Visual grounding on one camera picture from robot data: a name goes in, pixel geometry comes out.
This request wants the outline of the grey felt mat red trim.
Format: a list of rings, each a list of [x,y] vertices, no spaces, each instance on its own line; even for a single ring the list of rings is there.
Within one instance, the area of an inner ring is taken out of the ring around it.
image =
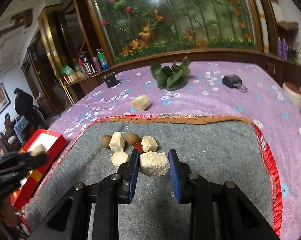
[[[114,132],[151,136],[157,141],[159,152],[176,150],[181,162],[208,181],[217,184],[233,181],[267,222],[272,223],[272,187],[250,124],[239,121],[207,125],[102,122],[85,130],[25,207],[31,229],[37,227],[75,183],[91,185],[116,172],[111,150],[101,146],[101,137]],[[178,204],[169,175],[139,174],[135,197],[131,204],[118,207],[118,221],[120,239],[187,239],[190,206]]]

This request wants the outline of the red gift box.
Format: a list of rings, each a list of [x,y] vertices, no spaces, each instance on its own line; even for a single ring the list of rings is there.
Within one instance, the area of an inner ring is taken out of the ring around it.
[[[66,145],[67,140],[63,135],[45,129],[38,129],[27,141],[22,152],[31,154],[31,160],[26,165],[31,171],[26,177],[27,180],[21,184],[18,196],[13,202],[17,209],[21,210],[35,195],[40,183]]]

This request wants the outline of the steel thermos flask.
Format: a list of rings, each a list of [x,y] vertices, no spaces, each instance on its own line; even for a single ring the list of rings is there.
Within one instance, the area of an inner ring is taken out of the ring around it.
[[[90,54],[87,51],[84,51],[80,54],[80,60],[82,61],[83,68],[87,75],[95,72],[95,69],[91,63]]]

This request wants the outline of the beige spongy block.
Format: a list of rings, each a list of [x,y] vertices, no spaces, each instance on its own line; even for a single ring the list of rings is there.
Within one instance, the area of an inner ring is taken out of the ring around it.
[[[164,176],[170,170],[165,152],[147,152],[140,155],[140,171],[149,177]]]

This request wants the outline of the brown round fruit left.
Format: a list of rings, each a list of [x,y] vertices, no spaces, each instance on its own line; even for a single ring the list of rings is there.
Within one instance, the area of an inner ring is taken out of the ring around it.
[[[101,145],[102,145],[102,147],[104,147],[106,149],[110,149],[109,144],[110,144],[111,139],[112,139],[112,136],[107,135],[107,134],[103,135],[101,137]]]

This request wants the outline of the purple water bottle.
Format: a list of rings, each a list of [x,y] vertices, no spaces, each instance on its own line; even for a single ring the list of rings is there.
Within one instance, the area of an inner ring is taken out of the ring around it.
[[[102,71],[102,67],[101,67],[101,64],[100,64],[98,58],[97,58],[97,57],[94,57],[94,58],[92,59],[92,62],[93,62],[93,66],[94,66],[95,70],[96,70],[98,73],[100,73],[100,72]]]

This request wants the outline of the brown round fruit right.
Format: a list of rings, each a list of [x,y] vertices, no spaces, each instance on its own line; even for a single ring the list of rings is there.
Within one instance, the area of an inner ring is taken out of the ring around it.
[[[126,142],[131,146],[134,146],[136,143],[140,141],[141,141],[140,137],[135,133],[128,133],[126,136]]]

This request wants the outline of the green blue bottle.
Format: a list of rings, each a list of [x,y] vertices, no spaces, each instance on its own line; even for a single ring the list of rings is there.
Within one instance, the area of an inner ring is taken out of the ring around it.
[[[102,69],[103,70],[109,69],[109,65],[108,65],[108,63],[106,61],[106,57],[105,57],[103,49],[98,48],[96,50],[96,52],[97,52],[97,58],[99,59],[99,62],[101,64]]]

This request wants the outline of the white stool red top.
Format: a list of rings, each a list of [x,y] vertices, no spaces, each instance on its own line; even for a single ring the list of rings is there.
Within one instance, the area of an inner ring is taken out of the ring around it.
[[[282,89],[287,98],[293,103],[296,109],[301,112],[301,90],[296,85],[290,82],[284,82]]]

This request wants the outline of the beige block on purple cloth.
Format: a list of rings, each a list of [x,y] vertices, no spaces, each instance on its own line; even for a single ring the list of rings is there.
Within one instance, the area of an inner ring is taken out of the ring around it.
[[[140,112],[145,111],[150,105],[151,101],[146,95],[138,96],[131,102],[133,109]]]

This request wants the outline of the black device with clip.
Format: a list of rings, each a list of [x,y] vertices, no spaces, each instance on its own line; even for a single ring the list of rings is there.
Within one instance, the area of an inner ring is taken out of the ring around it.
[[[227,75],[222,79],[223,85],[231,89],[237,89],[243,93],[248,91],[247,87],[242,85],[242,79],[237,75]]]

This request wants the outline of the purple floral tablecloth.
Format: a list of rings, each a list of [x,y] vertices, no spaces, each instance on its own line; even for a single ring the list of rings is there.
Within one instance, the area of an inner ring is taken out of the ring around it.
[[[237,75],[248,91],[243,93],[223,85],[227,75]],[[100,85],[63,114],[51,130],[74,141],[100,118],[134,115],[133,99],[146,95],[152,102],[147,113],[239,116],[249,119],[265,137],[272,152],[276,193],[274,204],[280,222],[281,239],[301,235],[301,115],[281,87],[259,66],[238,62],[193,62],[185,87],[169,92],[157,87],[150,68],[143,67],[117,74],[114,88]]]

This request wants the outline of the brown round fruit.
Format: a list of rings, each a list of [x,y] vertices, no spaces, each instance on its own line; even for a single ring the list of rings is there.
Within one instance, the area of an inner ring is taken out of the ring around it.
[[[104,147],[106,149],[110,149],[109,144],[110,144],[111,139],[112,139],[112,136],[107,135],[107,134],[103,135],[101,137],[101,145],[102,145],[102,147]]]
[[[134,146],[136,143],[140,141],[141,141],[140,137],[135,133],[128,133],[126,136],[126,142],[131,146]]]

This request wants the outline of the green leafy plant bunch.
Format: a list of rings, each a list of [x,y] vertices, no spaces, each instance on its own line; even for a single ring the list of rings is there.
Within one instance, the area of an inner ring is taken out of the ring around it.
[[[188,57],[184,57],[181,64],[177,64],[177,62],[174,61],[171,66],[163,67],[159,63],[152,63],[150,65],[150,72],[157,82],[158,88],[174,91],[187,85],[190,64],[191,61]]]

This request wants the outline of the purple candles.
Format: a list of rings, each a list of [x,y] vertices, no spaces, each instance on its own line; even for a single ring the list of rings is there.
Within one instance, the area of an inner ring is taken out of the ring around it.
[[[277,40],[277,56],[279,58],[282,58],[284,60],[287,59],[287,54],[288,54],[288,45],[285,39],[281,39],[278,37]]]

